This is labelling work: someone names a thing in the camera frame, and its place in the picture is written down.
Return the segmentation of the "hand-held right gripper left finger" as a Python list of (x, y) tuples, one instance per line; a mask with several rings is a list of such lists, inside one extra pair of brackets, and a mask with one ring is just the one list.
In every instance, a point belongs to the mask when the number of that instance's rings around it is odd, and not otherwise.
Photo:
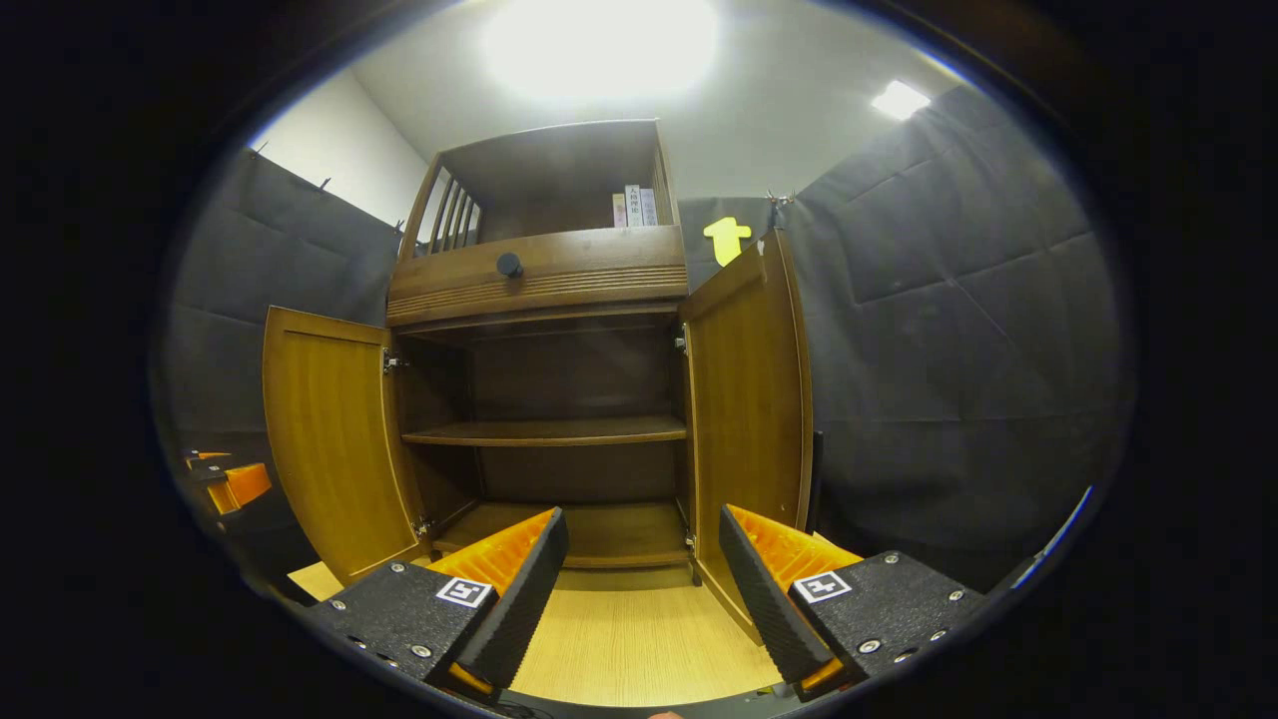
[(567, 550), (567, 518), (555, 506), (424, 567), (380, 564), (305, 618), (371, 663), (492, 700), (523, 665)]

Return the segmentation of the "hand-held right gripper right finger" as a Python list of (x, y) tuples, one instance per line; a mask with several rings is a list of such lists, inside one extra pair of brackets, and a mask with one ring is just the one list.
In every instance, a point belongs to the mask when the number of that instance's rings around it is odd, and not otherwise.
[(782, 682), (803, 700), (895, 670), (987, 604), (904, 552), (863, 558), (736, 504), (722, 504), (718, 541)]

